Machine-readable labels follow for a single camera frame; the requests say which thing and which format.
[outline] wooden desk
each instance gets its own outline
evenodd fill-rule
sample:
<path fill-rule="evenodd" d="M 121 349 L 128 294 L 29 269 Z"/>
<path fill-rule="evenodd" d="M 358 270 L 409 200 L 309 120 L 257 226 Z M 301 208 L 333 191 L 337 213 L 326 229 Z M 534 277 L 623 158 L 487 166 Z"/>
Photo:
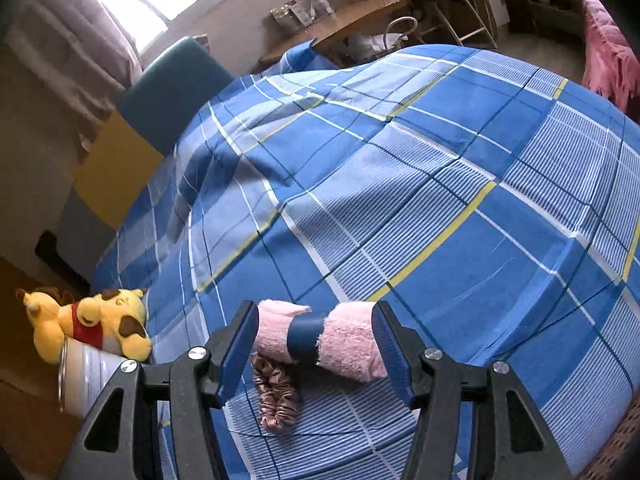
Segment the wooden desk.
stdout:
<path fill-rule="evenodd" d="M 316 52 L 326 55 L 332 44 L 348 38 L 354 32 L 388 16 L 395 10 L 403 9 L 409 2 L 410 0 L 367 0 L 343 7 L 333 14 L 320 18 L 305 30 L 301 30 L 266 53 L 260 58 L 260 63 L 264 67 L 271 66 L 279 62 L 291 47 L 309 40 L 315 40 L 312 47 Z"/>

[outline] yellow plush toy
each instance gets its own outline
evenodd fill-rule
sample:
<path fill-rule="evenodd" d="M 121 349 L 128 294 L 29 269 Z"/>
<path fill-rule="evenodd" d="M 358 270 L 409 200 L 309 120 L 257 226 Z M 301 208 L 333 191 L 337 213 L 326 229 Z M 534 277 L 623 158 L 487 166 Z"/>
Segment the yellow plush toy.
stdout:
<path fill-rule="evenodd" d="M 145 361 L 151 339 L 145 331 L 145 290 L 108 289 L 92 298 L 74 302 L 56 288 L 22 289 L 16 296 L 27 309 L 33 325 L 33 342 L 40 357 L 56 364 L 66 337 L 101 350 Z"/>

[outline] plaid pattern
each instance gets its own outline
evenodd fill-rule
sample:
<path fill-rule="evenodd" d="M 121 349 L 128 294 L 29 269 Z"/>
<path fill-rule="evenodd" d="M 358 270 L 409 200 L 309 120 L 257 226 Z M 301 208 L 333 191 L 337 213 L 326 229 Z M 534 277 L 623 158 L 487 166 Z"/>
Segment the plaid pattern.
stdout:
<path fill-rule="evenodd" d="M 609 102 L 500 54 L 418 46 L 332 70 L 303 45 L 199 111 L 94 285 L 150 287 L 158 362 L 245 299 L 385 299 L 457 361 L 509 362 L 577 474 L 640 380 L 639 152 Z M 231 478 L 400 477 L 415 414 L 387 380 L 301 384 L 299 424 L 268 434 L 245 370 L 212 415 Z M 160 424 L 174 478 L 166 406 Z"/>

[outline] wooden floor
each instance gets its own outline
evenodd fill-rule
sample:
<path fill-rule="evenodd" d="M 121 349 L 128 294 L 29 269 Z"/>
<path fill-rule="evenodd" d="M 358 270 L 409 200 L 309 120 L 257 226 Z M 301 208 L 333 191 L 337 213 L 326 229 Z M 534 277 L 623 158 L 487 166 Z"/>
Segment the wooden floor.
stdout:
<path fill-rule="evenodd" d="M 556 41 L 533 34 L 500 31 L 498 52 L 546 68 L 575 83 L 582 83 L 584 45 L 579 41 Z"/>

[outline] screw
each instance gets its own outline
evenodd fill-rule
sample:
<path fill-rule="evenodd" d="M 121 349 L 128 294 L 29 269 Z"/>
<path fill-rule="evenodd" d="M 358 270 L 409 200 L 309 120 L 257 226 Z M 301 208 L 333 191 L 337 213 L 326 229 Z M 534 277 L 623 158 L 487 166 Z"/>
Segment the screw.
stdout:
<path fill-rule="evenodd" d="M 205 355 L 207 355 L 207 349 L 202 346 L 194 346 L 189 350 L 189 359 L 193 359 L 194 361 L 202 359 Z"/>
<path fill-rule="evenodd" d="M 120 370 L 122 370 L 126 374 L 132 372 L 136 368 L 138 368 L 138 363 L 133 359 L 127 359 L 120 365 Z"/>
<path fill-rule="evenodd" d="M 442 359 L 442 350 L 440 350 L 439 348 L 427 348 L 424 351 L 424 356 L 427 359 L 439 361 L 440 359 Z"/>
<path fill-rule="evenodd" d="M 494 372 L 500 375 L 508 374 L 511 370 L 510 366 L 504 361 L 496 361 L 494 363 Z"/>

